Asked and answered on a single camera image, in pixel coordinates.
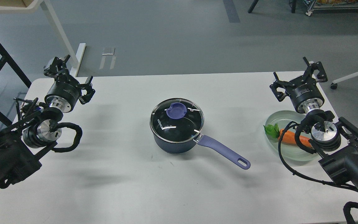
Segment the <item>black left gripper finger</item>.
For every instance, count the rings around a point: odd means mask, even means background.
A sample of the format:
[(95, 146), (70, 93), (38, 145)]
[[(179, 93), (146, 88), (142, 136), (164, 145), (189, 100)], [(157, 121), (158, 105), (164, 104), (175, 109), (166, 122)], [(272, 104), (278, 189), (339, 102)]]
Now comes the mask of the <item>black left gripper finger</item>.
[(93, 80), (93, 76), (90, 76), (87, 78), (85, 83), (79, 84), (79, 90), (80, 91), (84, 90), (86, 92), (85, 95), (79, 96), (79, 101), (82, 105), (89, 103), (95, 94), (95, 89), (93, 89), (92, 87), (92, 82), (91, 82), (92, 80)]
[(66, 55), (63, 58), (54, 57), (49, 61), (49, 64), (44, 66), (44, 75), (50, 78), (59, 78), (60, 76), (68, 77), (69, 70), (67, 62), (71, 55)]

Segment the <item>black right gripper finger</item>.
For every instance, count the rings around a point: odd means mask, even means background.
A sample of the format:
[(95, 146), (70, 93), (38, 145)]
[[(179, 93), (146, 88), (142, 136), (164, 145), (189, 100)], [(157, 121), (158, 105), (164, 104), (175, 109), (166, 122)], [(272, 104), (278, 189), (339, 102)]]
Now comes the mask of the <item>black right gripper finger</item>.
[(322, 62), (309, 62), (306, 57), (303, 57), (303, 60), (306, 63), (307, 68), (301, 77), (302, 83), (306, 83), (310, 80), (316, 83), (328, 81)]
[[(281, 81), (276, 72), (273, 72), (275, 81), (269, 86), (272, 93), (275, 95), (279, 102), (282, 102), (285, 97), (289, 96), (288, 91), (292, 91), (295, 88), (295, 84), (292, 82)], [(277, 91), (278, 88), (284, 89), (284, 92)]]

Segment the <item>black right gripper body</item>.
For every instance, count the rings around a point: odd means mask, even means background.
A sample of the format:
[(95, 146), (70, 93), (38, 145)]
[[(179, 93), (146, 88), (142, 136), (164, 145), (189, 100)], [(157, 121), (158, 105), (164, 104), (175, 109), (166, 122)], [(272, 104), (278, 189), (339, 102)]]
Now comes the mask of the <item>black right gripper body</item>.
[(319, 91), (316, 82), (301, 83), (291, 92), (291, 102), (296, 112), (307, 114), (320, 109), (324, 104), (324, 98)]

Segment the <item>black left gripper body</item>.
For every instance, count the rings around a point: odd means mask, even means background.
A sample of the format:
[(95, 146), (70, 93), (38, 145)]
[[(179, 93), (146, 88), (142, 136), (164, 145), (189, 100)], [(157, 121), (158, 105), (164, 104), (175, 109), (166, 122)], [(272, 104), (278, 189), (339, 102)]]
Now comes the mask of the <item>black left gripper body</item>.
[(75, 78), (70, 78), (67, 82), (55, 80), (44, 98), (45, 103), (52, 106), (54, 101), (59, 101), (63, 113), (71, 112), (81, 94), (81, 90), (76, 87), (79, 84)]

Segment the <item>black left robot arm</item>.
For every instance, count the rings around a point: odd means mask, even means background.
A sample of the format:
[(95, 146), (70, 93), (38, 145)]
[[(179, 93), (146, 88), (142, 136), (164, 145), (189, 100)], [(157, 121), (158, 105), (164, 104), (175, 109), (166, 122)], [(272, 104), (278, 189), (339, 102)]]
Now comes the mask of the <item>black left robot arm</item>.
[(88, 103), (95, 89), (92, 78), (81, 84), (73, 77), (67, 62), (70, 55), (54, 57), (44, 67), (44, 75), (54, 79), (44, 102), (16, 98), (18, 121), (0, 131), (0, 188), (5, 189), (34, 174), (40, 159), (49, 151), (64, 153), (77, 148), (83, 131), (74, 123), (62, 122), (64, 113), (76, 103)]

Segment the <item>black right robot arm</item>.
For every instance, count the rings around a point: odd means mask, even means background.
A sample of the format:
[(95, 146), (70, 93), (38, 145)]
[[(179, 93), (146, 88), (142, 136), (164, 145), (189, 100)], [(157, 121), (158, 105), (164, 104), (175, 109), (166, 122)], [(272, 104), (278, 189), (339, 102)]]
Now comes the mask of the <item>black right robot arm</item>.
[[(305, 57), (303, 60), (307, 64), (303, 75), (282, 81), (274, 72), (275, 81), (270, 89), (280, 102), (289, 97), (295, 111), (304, 114), (305, 118), (300, 123), (289, 122), (284, 129), (279, 129), (277, 125), (264, 126), (265, 133), (277, 138), (280, 160), (293, 175), (358, 192), (358, 128), (344, 117), (334, 123), (334, 113), (321, 109), (324, 97), (317, 83), (327, 82), (327, 74), (321, 62), (311, 63)], [(318, 154), (321, 158), (319, 164), (331, 181), (316, 180), (290, 167), (281, 153), (284, 139), (291, 139), (292, 144), (309, 154)], [(352, 208), (358, 209), (358, 203), (347, 202), (343, 207), (348, 224), (355, 223)]]

